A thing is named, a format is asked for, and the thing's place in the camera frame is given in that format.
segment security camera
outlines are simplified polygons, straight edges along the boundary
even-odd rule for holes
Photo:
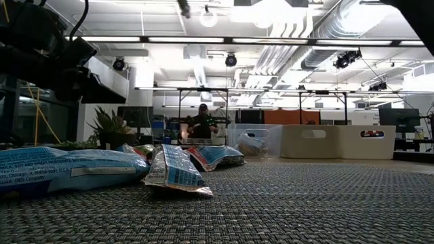
[[[227,67],[234,67],[237,65],[237,58],[235,57],[235,54],[228,54],[225,64]]]
[[[117,71],[124,71],[127,68],[124,59],[124,57],[117,57],[115,62],[113,63],[113,68]]]

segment potted plant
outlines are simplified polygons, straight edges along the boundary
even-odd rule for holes
[[[95,111],[95,126],[87,124],[96,131],[103,149],[115,150],[125,143],[134,146],[136,134],[131,132],[130,127],[123,124],[123,119],[117,116],[115,111],[111,111],[111,118],[100,106],[95,108]]]

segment orange wall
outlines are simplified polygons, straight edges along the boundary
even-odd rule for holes
[[[302,111],[302,124],[314,121],[319,125],[319,112]],[[265,123],[267,125],[299,125],[299,110],[271,110],[265,111]]]

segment clear plastic container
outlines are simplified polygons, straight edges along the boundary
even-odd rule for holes
[[[279,157],[281,125],[229,124],[228,145],[246,156]]]

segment woven rug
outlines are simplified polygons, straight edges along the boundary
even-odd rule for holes
[[[203,173],[213,198],[141,184],[0,202],[0,243],[434,243],[434,176],[337,163]]]

